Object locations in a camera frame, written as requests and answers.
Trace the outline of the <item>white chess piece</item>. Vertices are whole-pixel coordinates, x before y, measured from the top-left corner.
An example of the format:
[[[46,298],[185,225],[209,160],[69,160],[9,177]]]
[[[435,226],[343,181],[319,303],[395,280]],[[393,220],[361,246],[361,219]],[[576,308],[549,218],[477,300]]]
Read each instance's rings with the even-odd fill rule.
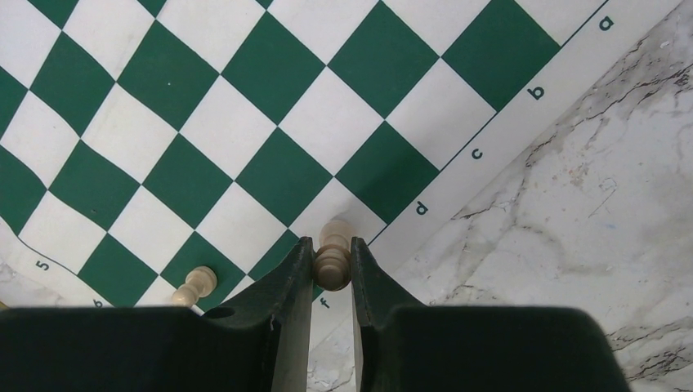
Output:
[[[351,238],[354,230],[344,220],[331,220],[320,231],[319,249],[312,266],[315,283],[336,292],[351,281]]]

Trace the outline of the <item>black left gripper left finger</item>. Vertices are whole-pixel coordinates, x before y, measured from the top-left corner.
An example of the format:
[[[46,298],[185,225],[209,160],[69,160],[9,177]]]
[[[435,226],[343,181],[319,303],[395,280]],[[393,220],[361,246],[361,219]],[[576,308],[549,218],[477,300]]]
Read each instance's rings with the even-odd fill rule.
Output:
[[[300,238],[266,276],[196,314],[183,306],[1,313],[4,391],[303,391],[315,258]]]

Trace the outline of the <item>green white chess board mat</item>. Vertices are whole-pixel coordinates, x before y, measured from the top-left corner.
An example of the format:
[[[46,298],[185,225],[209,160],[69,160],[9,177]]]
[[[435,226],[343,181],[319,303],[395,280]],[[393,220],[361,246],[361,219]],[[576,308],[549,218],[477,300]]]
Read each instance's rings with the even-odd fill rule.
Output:
[[[348,221],[397,270],[677,1],[4,1],[1,302],[208,310]]]

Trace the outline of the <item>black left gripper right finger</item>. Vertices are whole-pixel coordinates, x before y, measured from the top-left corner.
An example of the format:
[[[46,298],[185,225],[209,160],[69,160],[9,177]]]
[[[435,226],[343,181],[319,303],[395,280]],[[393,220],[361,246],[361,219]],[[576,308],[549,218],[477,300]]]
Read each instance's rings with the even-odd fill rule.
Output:
[[[604,332],[582,310],[423,304],[351,242],[360,391],[626,391]]]

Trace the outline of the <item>white pawn piece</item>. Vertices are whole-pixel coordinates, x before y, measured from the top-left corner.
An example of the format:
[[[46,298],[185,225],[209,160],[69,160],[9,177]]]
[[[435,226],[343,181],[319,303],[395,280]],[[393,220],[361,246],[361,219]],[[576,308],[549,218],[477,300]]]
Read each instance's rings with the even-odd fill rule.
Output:
[[[171,295],[174,305],[192,307],[200,298],[209,296],[218,284],[215,272],[201,265],[192,269],[185,278],[185,282]]]

